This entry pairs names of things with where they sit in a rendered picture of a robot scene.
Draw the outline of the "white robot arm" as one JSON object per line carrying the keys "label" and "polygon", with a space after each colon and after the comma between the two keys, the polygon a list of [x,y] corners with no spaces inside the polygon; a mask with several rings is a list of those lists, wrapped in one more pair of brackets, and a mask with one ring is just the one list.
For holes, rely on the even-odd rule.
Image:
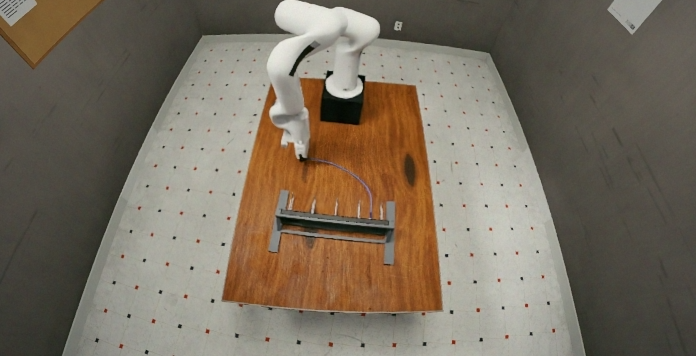
{"label": "white robot arm", "polygon": [[302,144],[310,139],[308,110],[304,107],[297,71],[299,64],[333,45],[340,35],[351,39],[337,45],[334,77],[327,79],[326,88],[339,98],[356,97],[363,88],[362,81],[357,79],[362,51],[380,34],[379,23],[367,15],[343,7],[328,9],[304,3],[285,0],[277,7],[277,25],[299,36],[279,43],[267,63],[278,98],[270,109],[270,118],[276,127],[285,129],[282,148],[287,148],[288,142]]}

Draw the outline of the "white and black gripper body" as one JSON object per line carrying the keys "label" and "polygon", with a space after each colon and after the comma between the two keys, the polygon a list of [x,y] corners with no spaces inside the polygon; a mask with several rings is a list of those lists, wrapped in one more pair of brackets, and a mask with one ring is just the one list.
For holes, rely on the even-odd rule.
{"label": "white and black gripper body", "polygon": [[295,151],[296,151],[297,158],[299,157],[299,154],[302,154],[303,158],[307,158],[308,150],[309,150],[309,140],[306,143],[302,143],[302,144],[295,142]]}

